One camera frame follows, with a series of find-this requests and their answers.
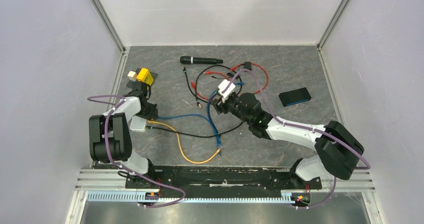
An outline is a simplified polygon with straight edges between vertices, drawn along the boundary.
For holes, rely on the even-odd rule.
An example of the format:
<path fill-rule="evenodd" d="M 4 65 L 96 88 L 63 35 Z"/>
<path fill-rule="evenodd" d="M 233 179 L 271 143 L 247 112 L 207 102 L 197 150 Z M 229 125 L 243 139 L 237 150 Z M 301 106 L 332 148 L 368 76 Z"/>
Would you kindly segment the white network switch box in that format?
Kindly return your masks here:
<path fill-rule="evenodd" d="M 145 132 L 147 129 L 147 120 L 138 116 L 131 119 L 129 129 L 133 132 Z"/>

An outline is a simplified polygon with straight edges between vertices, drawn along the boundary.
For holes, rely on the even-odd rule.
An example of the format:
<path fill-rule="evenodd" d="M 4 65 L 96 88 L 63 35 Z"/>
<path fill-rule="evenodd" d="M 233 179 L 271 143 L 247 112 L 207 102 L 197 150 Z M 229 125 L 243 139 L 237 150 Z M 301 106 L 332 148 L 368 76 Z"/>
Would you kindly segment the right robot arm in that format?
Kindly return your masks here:
<path fill-rule="evenodd" d="M 211 104 L 217 113 L 230 113 L 247 124 L 249 131 L 258 138 L 283 140 L 314 149 L 317 154 L 297 161 L 288 175 L 295 188 L 322 175 L 349 180 L 365 150 L 341 123 L 330 121 L 327 125 L 311 125 L 273 117 L 262 109 L 253 93 L 240 96 L 232 93 L 227 98 L 218 96 Z"/>

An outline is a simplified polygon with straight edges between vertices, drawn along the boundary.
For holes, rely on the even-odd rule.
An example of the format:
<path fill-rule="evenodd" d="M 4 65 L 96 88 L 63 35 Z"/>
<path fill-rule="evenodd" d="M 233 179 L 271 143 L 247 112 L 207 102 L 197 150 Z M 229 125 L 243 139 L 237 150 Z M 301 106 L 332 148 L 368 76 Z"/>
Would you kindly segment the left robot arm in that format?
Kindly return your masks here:
<path fill-rule="evenodd" d="M 133 150 L 131 132 L 144 132 L 148 121 L 158 118 L 157 105 L 149 103 L 152 87 L 132 84 L 131 91 L 119 96 L 109 111 L 89 118 L 89 154 L 93 161 L 115 164 L 126 170 L 132 181 L 151 188 L 156 184 L 154 165 Z"/>

